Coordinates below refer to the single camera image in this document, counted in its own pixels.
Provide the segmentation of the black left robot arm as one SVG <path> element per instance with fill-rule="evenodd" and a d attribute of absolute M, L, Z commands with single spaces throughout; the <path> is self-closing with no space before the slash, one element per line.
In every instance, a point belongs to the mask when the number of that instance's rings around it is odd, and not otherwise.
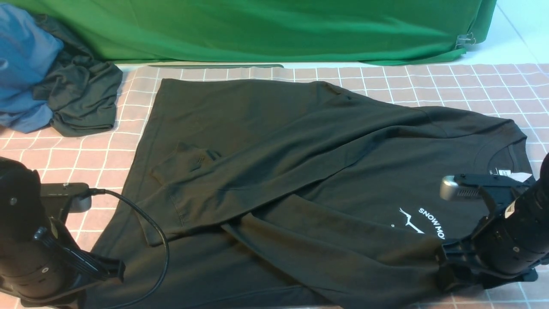
<path fill-rule="evenodd" d="M 86 289 L 123 283 L 125 264 L 82 250 L 66 227 L 70 213 L 91 208 L 86 183 L 42 183 L 37 170 L 2 158 L 1 292 L 25 307 L 77 309 Z"/>

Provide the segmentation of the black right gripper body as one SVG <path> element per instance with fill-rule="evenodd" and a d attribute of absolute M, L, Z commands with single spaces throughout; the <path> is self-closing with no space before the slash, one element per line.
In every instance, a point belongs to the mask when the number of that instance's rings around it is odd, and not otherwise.
<path fill-rule="evenodd" d="M 548 264 L 548 225 L 528 212 L 504 210 L 472 241 L 481 262 L 502 277 Z"/>

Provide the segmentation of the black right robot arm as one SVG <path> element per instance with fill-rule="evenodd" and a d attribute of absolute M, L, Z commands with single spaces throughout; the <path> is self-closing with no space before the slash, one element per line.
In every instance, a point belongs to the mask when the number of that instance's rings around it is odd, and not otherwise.
<path fill-rule="evenodd" d="M 437 287 L 451 293 L 470 286 L 493 289 L 534 282 L 535 268 L 548 264 L 548 158 L 540 177 L 455 174 L 443 178 L 440 197 L 447 201 L 482 199 L 489 214 L 469 235 L 444 242 L 435 252 Z"/>

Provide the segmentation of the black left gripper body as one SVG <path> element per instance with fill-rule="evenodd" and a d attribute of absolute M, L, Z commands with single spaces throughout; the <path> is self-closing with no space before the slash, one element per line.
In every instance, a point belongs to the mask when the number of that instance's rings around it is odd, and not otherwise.
<path fill-rule="evenodd" d="M 99 283 L 84 274 L 83 251 L 62 221 L 1 221 L 1 279 L 38 299 Z"/>

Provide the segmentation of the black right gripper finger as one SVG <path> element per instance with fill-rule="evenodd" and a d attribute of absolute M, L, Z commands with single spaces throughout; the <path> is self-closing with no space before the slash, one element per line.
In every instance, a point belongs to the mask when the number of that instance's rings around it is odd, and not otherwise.
<path fill-rule="evenodd" d="M 440 266 L 445 265 L 480 267 L 483 262 L 472 240 L 449 240 L 440 247 Z"/>
<path fill-rule="evenodd" d="M 528 269 L 513 276 L 496 276 L 465 266 L 444 265 L 437 273 L 437 288 L 442 293 L 453 293 L 471 286 L 480 286 L 488 290 L 511 283 L 534 282 L 538 277 L 535 269 Z"/>

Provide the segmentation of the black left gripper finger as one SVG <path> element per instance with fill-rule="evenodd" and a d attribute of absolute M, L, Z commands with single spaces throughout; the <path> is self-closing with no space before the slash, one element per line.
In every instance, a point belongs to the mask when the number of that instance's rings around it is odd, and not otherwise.
<path fill-rule="evenodd" d="M 125 263 L 120 259 L 113 259 L 98 255 L 84 255 L 84 274 L 88 277 L 115 283 L 123 283 L 125 278 Z"/>
<path fill-rule="evenodd" d="M 86 291 L 68 291 L 52 297 L 33 299 L 23 296 L 9 285 L 4 279 L 0 280 L 0 291 L 20 300 L 25 308 L 51 307 L 54 309 L 79 309 L 86 299 Z"/>

